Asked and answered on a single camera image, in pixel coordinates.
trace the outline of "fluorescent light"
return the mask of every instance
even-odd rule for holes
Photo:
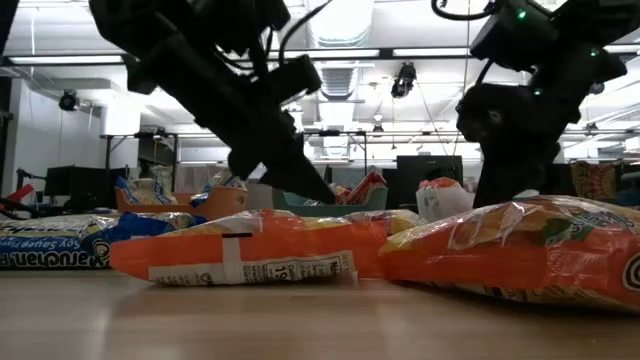
[[[9,60],[15,65],[122,64],[120,55],[13,56]]]
[[[375,58],[380,55],[380,50],[376,49],[338,49],[338,50],[304,50],[285,51],[286,58],[294,58],[302,55],[309,55],[312,59],[332,59],[332,58]],[[269,58],[278,58],[278,52],[272,51]]]
[[[365,69],[365,68],[374,68],[376,67],[375,63],[353,63],[353,64],[345,64],[345,63],[322,63],[317,64],[316,68],[322,69]]]
[[[202,133],[202,134],[180,134],[180,133],[176,133],[176,135],[178,135],[179,138],[181,139],[215,139],[217,138],[217,136],[215,134],[211,134],[211,133]]]
[[[638,53],[640,45],[608,45],[604,47],[610,53]]]
[[[411,57],[411,56],[468,56],[468,48],[431,48],[431,49],[396,49],[393,50],[393,56]]]
[[[64,8],[76,6],[88,7],[89,2],[78,0],[20,0],[18,3],[19,8]]]

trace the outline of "table surface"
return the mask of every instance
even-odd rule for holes
[[[0,359],[640,359],[640,317],[361,281],[168,288],[0,272]]]

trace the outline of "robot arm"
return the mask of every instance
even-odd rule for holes
[[[479,142],[484,154],[474,205],[503,202],[542,185],[543,168],[557,155],[567,124],[579,121],[589,89],[626,74],[622,61],[604,46],[640,26],[640,0],[569,0],[553,13],[533,0],[494,0],[470,16],[446,13],[446,0],[431,1],[433,11],[450,20],[489,18],[471,45],[471,55],[488,59],[487,65],[456,109],[458,129],[468,141]],[[281,110],[287,99],[318,90],[318,74],[307,56],[284,61],[284,47],[280,67],[269,71],[266,65],[270,41],[265,49],[260,35],[281,30],[290,20],[283,0],[89,4],[101,35],[130,54],[125,59],[130,91],[150,94],[160,86],[175,97],[197,124],[231,148],[235,175],[246,179],[262,163],[264,183],[334,202],[303,154],[293,118]],[[7,7],[11,19],[17,0],[7,1]],[[0,38],[0,45],[5,40]],[[231,70],[243,67],[227,58],[230,52],[248,54],[249,74]],[[482,83],[492,64],[528,71],[531,80],[524,86]]]
[[[468,19],[444,13],[436,0],[432,7],[445,18]],[[532,0],[496,0],[470,18],[483,17],[489,19],[471,55],[488,62],[456,108],[458,129],[484,155],[474,207],[543,185],[544,167],[567,124],[580,120],[591,87],[626,74],[604,46],[640,26],[640,1],[569,0],[550,13]],[[494,63],[531,79],[524,86],[482,83]]]
[[[229,167],[246,179],[262,163],[263,183],[325,203],[335,202],[303,153],[301,134],[281,104],[311,93],[321,81],[308,56],[269,72],[260,35],[289,21],[282,0],[90,0],[100,34],[132,56],[128,89],[150,94],[160,86],[201,127],[231,148]],[[251,73],[225,53],[249,55]]]

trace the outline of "orange bin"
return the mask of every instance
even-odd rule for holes
[[[118,212],[135,213],[162,213],[162,212],[184,212],[192,215],[202,216],[208,221],[231,216],[246,210],[248,192],[246,190],[218,186],[209,192],[209,199],[197,208],[189,204],[191,196],[194,194],[173,194],[178,201],[177,205],[134,205],[127,202],[124,192],[116,188],[116,204]]]

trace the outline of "nutrition label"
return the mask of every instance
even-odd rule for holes
[[[231,281],[229,273],[242,271],[242,282]],[[331,277],[355,271],[351,251],[323,256],[289,257],[254,262],[177,265],[149,268],[149,280],[169,285],[256,284]]]

